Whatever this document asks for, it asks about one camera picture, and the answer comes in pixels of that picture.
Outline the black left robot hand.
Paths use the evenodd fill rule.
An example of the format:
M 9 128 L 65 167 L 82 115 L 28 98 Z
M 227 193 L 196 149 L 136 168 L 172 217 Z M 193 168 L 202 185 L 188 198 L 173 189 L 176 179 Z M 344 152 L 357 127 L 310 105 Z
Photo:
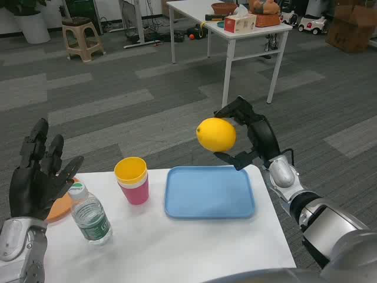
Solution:
M 57 199 L 62 198 L 74 183 L 74 176 L 84 157 L 73 158 L 64 168 L 64 138 L 58 134 L 49 147 L 45 145 L 49 124 L 38 120 L 21 146 L 21 161 L 14 170 L 9 188 L 11 216 L 45 220 Z

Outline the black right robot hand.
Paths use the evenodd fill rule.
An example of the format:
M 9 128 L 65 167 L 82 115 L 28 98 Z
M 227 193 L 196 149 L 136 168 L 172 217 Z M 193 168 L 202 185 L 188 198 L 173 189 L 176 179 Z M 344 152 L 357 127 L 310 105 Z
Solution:
M 260 158 L 263 165 L 270 167 L 271 160 L 281 155 L 277 138 L 268 119 L 257 114 L 253 106 L 243 97 L 238 96 L 234 101 L 214 112 L 215 118 L 232 118 L 237 124 L 247 126 L 247 136 L 252 144 L 251 152 L 241 152 L 234 157 L 221 152 L 215 156 L 229 165 L 241 170 Z

